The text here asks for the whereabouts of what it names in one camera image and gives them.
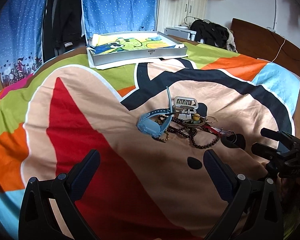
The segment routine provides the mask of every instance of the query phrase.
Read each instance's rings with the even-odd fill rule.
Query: white cable
[[[278,51],[278,53],[277,53],[277,56],[279,55],[279,52],[280,52],[282,46],[284,45],[285,41],[286,41],[286,38],[284,38],[284,41],[283,41],[282,45],[280,46],[280,49],[279,49],[279,51]]]
[[[273,29],[275,30],[275,25],[277,21],[277,0],[274,0],[274,21],[273,21]]]

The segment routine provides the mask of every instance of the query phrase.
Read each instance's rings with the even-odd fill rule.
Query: power cord
[[[277,0],[274,0],[274,21],[273,21],[274,30],[275,30],[276,21],[277,21]]]
[[[274,36],[274,33],[271,32],[271,31],[269,31],[269,32],[271,33],[271,35],[272,35],[272,37],[274,38],[274,40],[275,40],[275,41],[278,43],[278,45],[280,46],[280,43],[277,41],[276,37]],[[293,58],[293,57],[291,57],[290,55],[288,55],[287,52],[286,52],[284,49],[282,49],[282,51],[283,51],[289,58],[291,58],[291,59],[293,59],[293,60],[295,60],[295,61],[300,61],[299,59]]]
[[[188,17],[189,17],[189,18],[193,18],[194,20],[202,20],[202,19],[200,19],[200,18],[197,18],[197,17],[193,17],[193,16],[186,16],[186,17],[184,18],[184,20],[183,20],[183,21],[185,22],[185,24],[187,24],[187,23],[186,23],[186,19],[187,19]]]
[[[278,53],[277,53],[277,56],[279,55],[279,52],[280,52],[282,46],[284,45],[285,41],[286,41],[286,38],[284,38],[284,41],[283,41],[282,45],[280,46],[280,49],[279,49],[279,51],[278,51]]]

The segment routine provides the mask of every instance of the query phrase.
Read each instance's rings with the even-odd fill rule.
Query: white cabinet door
[[[187,16],[189,0],[159,0],[157,31],[179,26]]]
[[[186,23],[191,25],[195,20],[193,17],[204,19],[207,0],[189,0],[189,8]]]

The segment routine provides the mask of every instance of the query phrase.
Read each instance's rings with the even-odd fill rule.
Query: red triangle pattern
[[[57,78],[50,105],[47,135],[57,156],[57,172],[68,172],[90,149],[101,164],[76,206],[102,240],[198,240],[173,225],[147,194],[128,166],[94,130]]]

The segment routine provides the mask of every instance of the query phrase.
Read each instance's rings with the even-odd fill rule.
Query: curtain
[[[82,0],[86,37],[154,30],[156,0]]]
[[[0,78],[8,86],[42,64],[42,18],[46,0],[8,0],[0,14]]]

